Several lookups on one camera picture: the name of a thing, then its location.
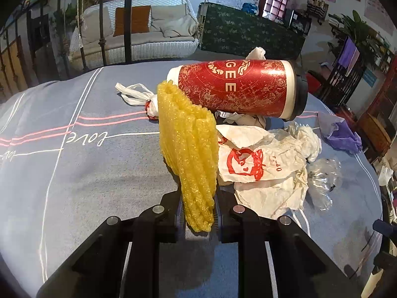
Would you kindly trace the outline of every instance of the potted plant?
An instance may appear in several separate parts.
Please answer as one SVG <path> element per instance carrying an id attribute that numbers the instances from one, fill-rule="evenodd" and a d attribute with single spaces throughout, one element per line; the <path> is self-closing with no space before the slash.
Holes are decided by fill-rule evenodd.
<path id="1" fill-rule="evenodd" d="M 381 48 L 385 46 L 370 34 L 374 30 L 361 19 L 358 12 L 353 10 L 353 19 L 344 14 L 341 17 L 330 14 L 330 17 L 343 25 L 333 32 L 335 38 L 338 39 L 338 44 L 328 42 L 330 52 L 337 58 L 342 51 L 346 37 L 350 37 L 360 52 L 361 65 L 371 65 L 372 68 L 376 68 L 376 59 L 382 55 Z"/>

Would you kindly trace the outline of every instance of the black cup lid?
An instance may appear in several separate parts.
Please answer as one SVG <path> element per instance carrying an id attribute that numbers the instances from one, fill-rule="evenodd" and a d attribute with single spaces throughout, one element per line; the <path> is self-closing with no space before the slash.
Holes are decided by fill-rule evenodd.
<path id="1" fill-rule="evenodd" d="M 298 115 L 301 115 L 304 111 L 304 108 L 306 107 L 306 102 L 307 102 L 307 91 L 308 91 L 307 82 L 302 80 L 301 76 L 296 75 L 295 68 L 293 66 L 292 69 L 296 77 L 295 105 L 291 117 L 289 118 L 289 120 L 285 120 L 285 121 L 292 121 Z"/>

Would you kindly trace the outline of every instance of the pink stripe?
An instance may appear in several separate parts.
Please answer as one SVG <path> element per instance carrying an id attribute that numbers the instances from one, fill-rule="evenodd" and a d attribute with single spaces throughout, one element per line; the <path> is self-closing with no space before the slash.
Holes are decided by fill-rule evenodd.
<path id="1" fill-rule="evenodd" d="M 102 125 L 112 125 L 112 124 L 118 124 L 118 123 L 123 123 L 123 122 L 128 122 L 128 121 L 145 120 L 145 119 L 148 120 L 149 118 L 146 116 L 146 117 L 135 117 L 134 119 L 128 119 L 128 120 L 122 120 L 122 121 L 116 121 L 116 122 L 108 122 L 108 123 L 85 124 L 85 123 L 76 122 L 76 124 L 82 125 L 84 127 L 100 127 Z"/>
<path id="2" fill-rule="evenodd" d="M 24 135 L 23 137 L 12 138 L 12 139 L 13 139 L 13 140 L 22 140 L 22 139 L 24 139 L 24 138 L 26 138 L 26 137 L 29 137 L 29 136 L 31 136 L 31 135 L 36 135 L 36 134 L 45 133 L 45 132 L 50 132 L 50 131 L 55 131 L 55 130 L 60 130 L 60 129 L 66 129 L 66 128 L 71 127 L 71 126 L 72 126 L 72 124 L 71 124 L 71 125 L 65 125 L 65 126 L 63 126 L 63 127 L 55 127 L 55 128 L 53 128 L 53 129 L 42 130 L 42 131 L 39 131 L 39 132 L 33 132 L 33 133 L 26 134 L 26 135 Z"/>
<path id="3" fill-rule="evenodd" d="M 70 133 L 70 131 L 68 131 L 68 132 L 62 132 L 62 133 L 56 133 L 56 134 L 50 134 L 50 135 L 43 135 L 43 136 L 38 137 L 38 138 L 33 138 L 33 139 L 24 140 L 24 141 L 22 141 L 22 142 L 17 142 L 17 143 L 11 142 L 9 145 L 11 145 L 11 146 L 17 146 L 17 145 L 21 145 L 22 143 L 25 143 L 25 142 L 35 141 L 35 140 L 40 140 L 40 139 L 46 139 L 46 138 L 51 138 L 51 137 L 57 137 L 57 136 L 59 136 L 59 135 L 65 135 L 65 134 L 68 134 L 68 133 Z"/>
<path id="4" fill-rule="evenodd" d="M 114 119 L 116 117 L 124 117 L 124 116 L 135 115 L 135 114 L 146 114 L 146 111 L 131 112 L 131 113 L 126 113 L 126 114 L 118 114 L 118 115 L 112 115 L 112 116 L 106 116 L 106 117 L 85 117 L 85 116 L 79 115 L 79 118 L 83 119 L 83 120 L 106 120 L 106 119 Z"/>
<path id="5" fill-rule="evenodd" d="M 297 116 L 301 119 L 306 119 L 307 117 L 317 117 L 317 115 L 302 115 L 302 116 Z"/>

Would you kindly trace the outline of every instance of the sofa cushion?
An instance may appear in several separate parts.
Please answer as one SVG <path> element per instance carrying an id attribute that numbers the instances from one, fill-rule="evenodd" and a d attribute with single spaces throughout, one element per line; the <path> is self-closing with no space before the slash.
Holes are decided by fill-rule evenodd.
<path id="1" fill-rule="evenodd" d="M 190 14 L 186 14 L 180 19 L 162 24 L 160 29 L 164 37 L 174 38 L 191 37 L 196 33 L 198 27 L 197 21 Z"/>
<path id="2" fill-rule="evenodd" d="M 83 14 L 83 23 L 81 25 L 81 38 L 83 45 L 100 39 L 99 31 L 99 9 L 90 13 Z M 103 36 L 109 36 L 113 33 L 110 22 L 109 10 L 107 6 L 103 8 Z"/>
<path id="3" fill-rule="evenodd" d="M 155 20 L 174 20 L 186 15 L 186 4 L 152 5 L 152 22 Z"/>
<path id="4" fill-rule="evenodd" d="M 148 33 L 150 6 L 133 6 L 131 8 L 131 33 Z M 124 35 L 124 8 L 116 8 L 114 37 Z"/>

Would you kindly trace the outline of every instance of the metal screw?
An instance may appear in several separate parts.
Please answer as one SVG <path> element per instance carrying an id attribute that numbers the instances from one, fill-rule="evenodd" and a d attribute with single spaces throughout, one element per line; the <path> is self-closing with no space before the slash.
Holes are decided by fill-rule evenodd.
<path id="1" fill-rule="evenodd" d="M 233 207 L 233 210 L 236 213 L 241 214 L 241 213 L 245 212 L 245 207 L 243 205 L 236 205 L 236 206 Z"/>
<path id="2" fill-rule="evenodd" d="M 164 206 L 156 205 L 152 208 L 153 213 L 160 214 L 164 212 Z"/>
<path id="3" fill-rule="evenodd" d="M 110 216 L 108 217 L 108 219 L 106 220 L 106 223 L 108 225 L 115 225 L 119 222 L 119 219 L 116 216 Z"/>
<path id="4" fill-rule="evenodd" d="M 292 220 L 288 216 L 281 216 L 280 217 L 280 223 L 283 225 L 289 225 L 291 224 Z"/>

